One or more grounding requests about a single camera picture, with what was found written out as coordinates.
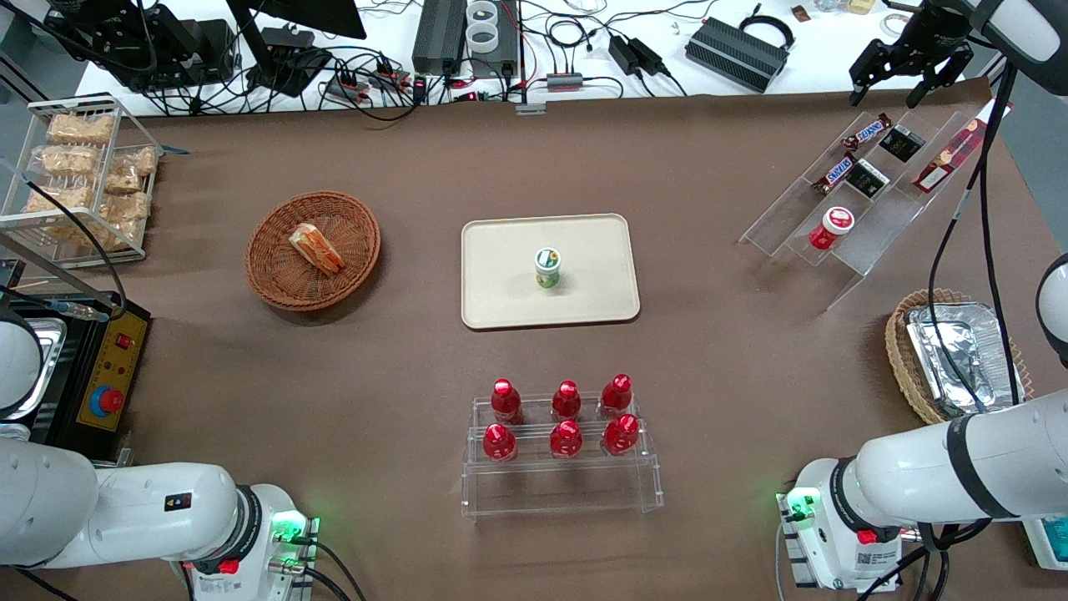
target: clear acrylic shelf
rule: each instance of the clear acrylic shelf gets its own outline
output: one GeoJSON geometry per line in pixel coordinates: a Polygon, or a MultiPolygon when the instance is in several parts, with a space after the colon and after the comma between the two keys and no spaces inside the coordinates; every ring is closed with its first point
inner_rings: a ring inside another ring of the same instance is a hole
{"type": "Polygon", "coordinates": [[[890,178],[890,183],[874,197],[867,197],[849,181],[839,183],[826,197],[812,189],[812,184],[845,156],[842,139],[876,120],[876,115],[862,112],[738,240],[753,243],[774,259],[797,254],[813,267],[819,267],[826,258],[833,256],[835,262],[846,265],[853,271],[853,276],[834,298],[829,310],[871,272],[905,228],[945,188],[954,173],[930,192],[924,192],[912,181],[971,117],[955,112],[941,127],[930,125],[911,111],[895,120],[895,125],[900,124],[926,141],[908,161],[900,160],[879,145],[885,132],[880,132],[875,140],[853,152],[855,158],[865,159],[890,178]],[[830,250],[819,250],[810,243],[808,232],[819,224],[823,212],[831,206],[849,208],[855,224],[830,250]]]}
{"type": "MultiPolygon", "coordinates": [[[[523,399],[523,424],[509,426],[516,436],[516,459],[497,463],[482,450],[486,427],[494,423],[488,398],[472,404],[461,473],[461,511],[475,520],[489,516],[569,513],[608,509],[638,509],[643,513],[663,507],[660,462],[653,437],[640,420],[638,444],[613,457],[600,448],[607,421],[597,418],[599,393],[580,393],[578,420],[582,450],[571,459],[555,459],[549,434],[555,427],[549,413],[551,396],[523,399]]],[[[631,401],[630,413],[640,416],[631,401]]]]}

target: brown table surface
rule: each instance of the brown table surface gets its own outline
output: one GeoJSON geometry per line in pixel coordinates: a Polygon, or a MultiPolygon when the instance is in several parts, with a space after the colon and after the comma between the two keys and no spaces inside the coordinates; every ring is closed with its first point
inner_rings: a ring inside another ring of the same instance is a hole
{"type": "MultiPolygon", "coordinates": [[[[981,83],[959,84],[920,112],[933,122],[987,97],[981,83]]],[[[862,109],[896,117],[904,96],[873,93],[862,109]]],[[[121,267],[129,297],[155,316],[130,406],[137,459],[218,463],[240,483],[283,487],[323,518],[323,540],[372,601],[772,600],[773,493],[810,460],[921,426],[883,326],[926,284],[965,179],[821,313],[837,288],[736,240],[859,110],[832,94],[569,102],[537,117],[472,104],[384,129],[352,112],[148,121],[192,154],[166,160],[148,257],[121,267]],[[337,311],[281,315],[247,285],[245,246],[271,207],[315,189],[371,206],[381,260],[337,311]],[[465,223],[598,211],[630,223],[637,320],[464,327],[465,223]],[[473,396],[500,377],[533,394],[564,379],[599,388],[617,373],[633,377],[656,438],[664,508],[477,525],[460,516],[473,396]]],[[[1037,393],[1050,393],[1068,377],[1034,295],[1056,247],[1001,143],[990,188],[1008,325],[1037,393]]],[[[987,299],[984,278],[973,200],[940,283],[987,299]]],[[[944,599],[1065,599],[1068,574],[1023,555],[1009,525],[955,548],[944,599]]],[[[82,601],[185,595],[158,560],[43,575],[82,601]]],[[[790,600],[855,597],[796,589],[788,567],[784,578],[790,600]]],[[[907,573],[891,598],[909,598],[914,582],[907,573]]],[[[50,599],[9,570],[0,598],[50,599]]]]}

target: red button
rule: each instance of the red button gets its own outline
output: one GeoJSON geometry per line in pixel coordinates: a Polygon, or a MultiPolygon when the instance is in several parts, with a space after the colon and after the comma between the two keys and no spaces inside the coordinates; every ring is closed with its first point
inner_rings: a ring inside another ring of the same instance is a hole
{"type": "Polygon", "coordinates": [[[105,413],[115,413],[123,409],[123,393],[114,389],[106,391],[100,395],[100,409],[105,413]]]}

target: round wicker basket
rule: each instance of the round wicker basket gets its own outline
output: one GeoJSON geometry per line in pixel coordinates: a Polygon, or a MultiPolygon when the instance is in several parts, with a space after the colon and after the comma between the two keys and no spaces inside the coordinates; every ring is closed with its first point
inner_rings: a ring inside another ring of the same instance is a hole
{"type": "MultiPolygon", "coordinates": [[[[971,297],[952,289],[941,287],[934,288],[936,303],[965,303],[971,297]]],[[[912,406],[920,417],[927,424],[938,424],[946,422],[949,416],[945,415],[934,404],[930,389],[927,386],[927,379],[924,377],[920,360],[912,348],[912,341],[905,329],[905,314],[916,307],[927,304],[927,290],[918,289],[905,297],[897,310],[891,314],[886,321],[886,354],[890,357],[890,365],[894,370],[894,378],[901,389],[901,394],[912,406]]],[[[1034,396],[1034,389],[1031,386],[1031,376],[1020,358],[1020,350],[1009,341],[1009,348],[1012,350],[1012,362],[1020,374],[1020,382],[1023,384],[1022,393],[1025,397],[1034,396]]]]}
{"type": "Polygon", "coordinates": [[[289,312],[329,307],[351,294],[378,260],[378,221],[362,202],[335,191],[298,195],[277,206],[256,226],[245,252],[249,284],[269,305],[289,312]],[[297,224],[312,223],[345,259],[327,274],[289,243],[297,224]]]}

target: beige tray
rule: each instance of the beige tray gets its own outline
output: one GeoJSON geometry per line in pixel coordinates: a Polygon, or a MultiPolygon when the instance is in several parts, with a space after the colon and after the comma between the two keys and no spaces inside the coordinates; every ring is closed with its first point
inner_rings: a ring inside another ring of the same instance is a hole
{"type": "Polygon", "coordinates": [[[641,310],[621,215],[471,221],[460,237],[460,314],[472,330],[626,321],[641,310]],[[545,246],[561,256],[550,288],[535,280],[534,253],[545,246]]]}

